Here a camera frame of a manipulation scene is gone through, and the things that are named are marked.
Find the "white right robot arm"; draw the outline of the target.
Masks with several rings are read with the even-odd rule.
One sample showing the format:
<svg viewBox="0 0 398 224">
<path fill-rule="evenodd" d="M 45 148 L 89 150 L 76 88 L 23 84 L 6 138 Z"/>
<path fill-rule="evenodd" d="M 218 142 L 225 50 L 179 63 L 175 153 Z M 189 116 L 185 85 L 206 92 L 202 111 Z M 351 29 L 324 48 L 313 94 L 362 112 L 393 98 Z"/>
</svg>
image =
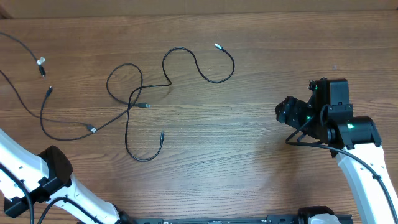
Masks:
<svg viewBox="0 0 398 224">
<path fill-rule="evenodd" d="M 291 146 L 327 149 L 348 181 L 363 223 L 397 223 L 397 194 L 384 160 L 374 121 L 355 116 L 346 79 L 312 80 L 307 102 L 288 96 L 275 107 L 276 119 L 295 131 Z"/>
</svg>

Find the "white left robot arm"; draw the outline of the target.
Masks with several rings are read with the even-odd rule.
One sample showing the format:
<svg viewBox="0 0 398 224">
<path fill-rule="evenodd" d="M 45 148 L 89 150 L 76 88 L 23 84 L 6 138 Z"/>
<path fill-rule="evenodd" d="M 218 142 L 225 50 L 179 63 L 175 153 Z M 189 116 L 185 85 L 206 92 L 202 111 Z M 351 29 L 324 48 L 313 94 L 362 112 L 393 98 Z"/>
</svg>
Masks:
<svg viewBox="0 0 398 224">
<path fill-rule="evenodd" d="M 4 213 L 16 218 L 34 203 L 57 206 L 82 223 L 133 223 L 122 210 L 87 189 L 65 154 L 50 146 L 35 155 L 1 131 L 1 192 Z"/>
</svg>

